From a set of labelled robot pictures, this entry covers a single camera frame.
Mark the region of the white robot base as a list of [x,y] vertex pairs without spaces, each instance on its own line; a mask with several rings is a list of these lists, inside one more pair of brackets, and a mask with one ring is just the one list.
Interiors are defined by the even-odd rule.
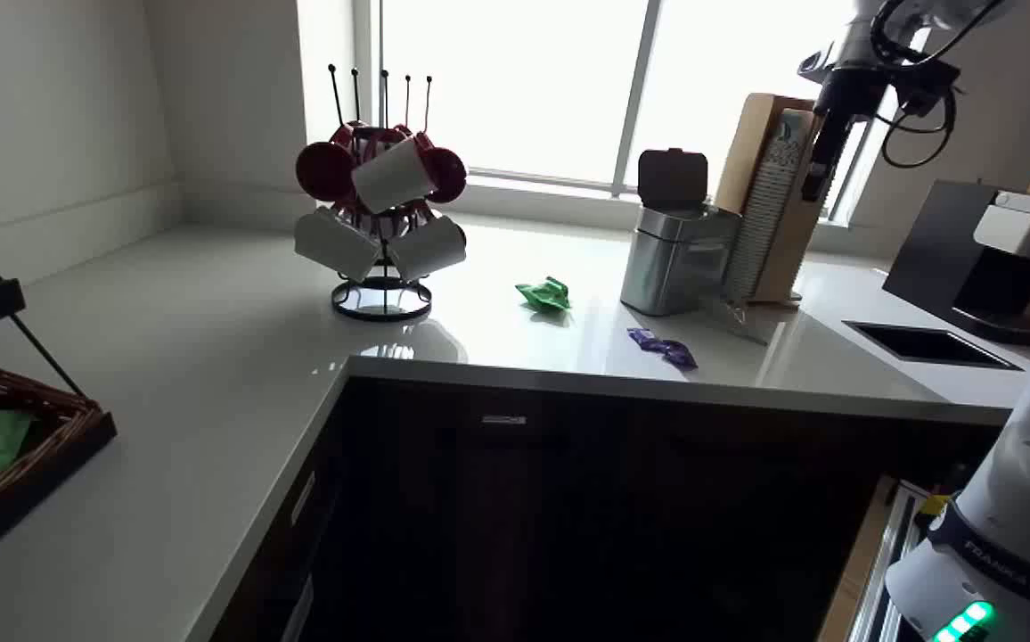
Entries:
[[1030,642],[1030,379],[974,480],[888,569],[922,642]]

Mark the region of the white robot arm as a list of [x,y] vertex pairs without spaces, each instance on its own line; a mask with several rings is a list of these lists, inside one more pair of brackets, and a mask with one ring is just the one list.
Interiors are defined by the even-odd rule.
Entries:
[[801,196],[820,203],[831,191],[856,121],[881,116],[884,92],[898,97],[891,128],[941,111],[941,146],[957,128],[958,67],[944,61],[984,22],[1016,0],[853,0],[850,34],[828,54],[809,54],[800,74],[820,87],[809,172]]

